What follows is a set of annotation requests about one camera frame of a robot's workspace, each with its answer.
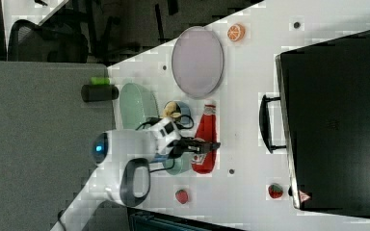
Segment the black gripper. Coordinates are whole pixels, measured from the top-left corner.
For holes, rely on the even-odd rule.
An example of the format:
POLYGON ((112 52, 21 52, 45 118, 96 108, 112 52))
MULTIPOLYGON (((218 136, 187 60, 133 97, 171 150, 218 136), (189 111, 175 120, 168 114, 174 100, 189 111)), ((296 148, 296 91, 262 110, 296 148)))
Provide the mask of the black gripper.
POLYGON ((221 144, 219 142, 208 142, 200 139, 182 137, 179 141, 173 141, 169 145, 169 148, 171 149, 169 157, 179 158, 185 152, 205 154, 219 149, 220 146, 221 144))

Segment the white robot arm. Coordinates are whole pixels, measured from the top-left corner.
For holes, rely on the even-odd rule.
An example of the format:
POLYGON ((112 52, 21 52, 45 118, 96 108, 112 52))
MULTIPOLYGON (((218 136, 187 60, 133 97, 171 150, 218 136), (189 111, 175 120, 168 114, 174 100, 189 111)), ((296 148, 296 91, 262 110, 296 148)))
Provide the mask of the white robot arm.
POLYGON ((105 201, 125 207, 140 205, 150 191, 150 165, 184 153, 201 158, 220 146, 214 141, 183 137, 170 117, 146 129, 106 131, 93 145, 92 154, 100 159, 96 169, 50 231, 82 231, 105 201))

